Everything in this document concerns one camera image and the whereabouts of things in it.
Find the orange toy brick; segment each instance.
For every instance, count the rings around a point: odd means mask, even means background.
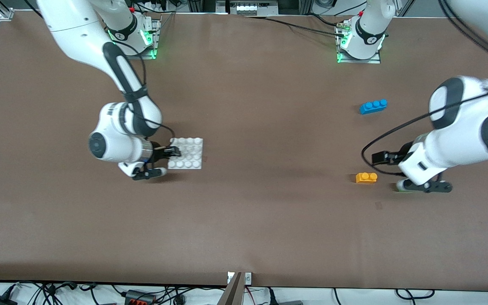
[[[378,179],[378,175],[375,172],[359,172],[357,176],[355,176],[355,182],[356,183],[376,183],[376,180]]]

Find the white robot link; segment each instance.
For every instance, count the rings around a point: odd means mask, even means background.
[[[488,35],[488,2],[453,0],[451,5],[445,0],[439,2],[459,21],[469,21]],[[434,127],[430,133],[406,143],[400,151],[372,155],[373,165],[398,165],[408,177],[397,183],[399,191],[449,192],[451,184],[441,180],[444,170],[488,160],[488,79],[466,76],[448,79],[430,97],[429,114]]]
[[[395,16],[394,0],[368,0],[359,15],[344,21],[349,25],[347,38],[340,47],[357,59],[368,59],[381,48],[385,30]]]
[[[165,168],[148,168],[147,164],[180,156],[180,151],[147,140],[161,126],[161,112],[122,50],[134,54],[148,46],[141,37],[147,20],[142,14],[132,14],[123,0],[37,3],[61,50],[70,58],[105,72],[124,95],[125,102],[107,104],[101,109],[99,123],[89,136],[91,153],[99,160],[117,162],[134,180],[165,175]],[[124,47],[117,46],[103,31],[95,11]]]

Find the brown tabletop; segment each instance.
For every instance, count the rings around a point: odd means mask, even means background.
[[[450,194],[354,183],[370,171],[361,148],[426,112],[442,81],[488,77],[486,54],[444,19],[394,19],[389,33],[381,64],[337,64],[331,36],[174,16],[148,88],[178,137],[205,139],[203,168],[136,182],[87,150],[101,107],[122,100],[114,83],[17,12],[0,24],[0,279],[223,284],[245,270],[258,286],[488,290],[488,161],[449,169]],[[385,111],[358,113],[382,98]]]

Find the white lego baseplate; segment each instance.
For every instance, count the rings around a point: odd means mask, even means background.
[[[172,138],[172,146],[182,153],[181,157],[171,157],[168,169],[201,169],[203,166],[203,139]]]

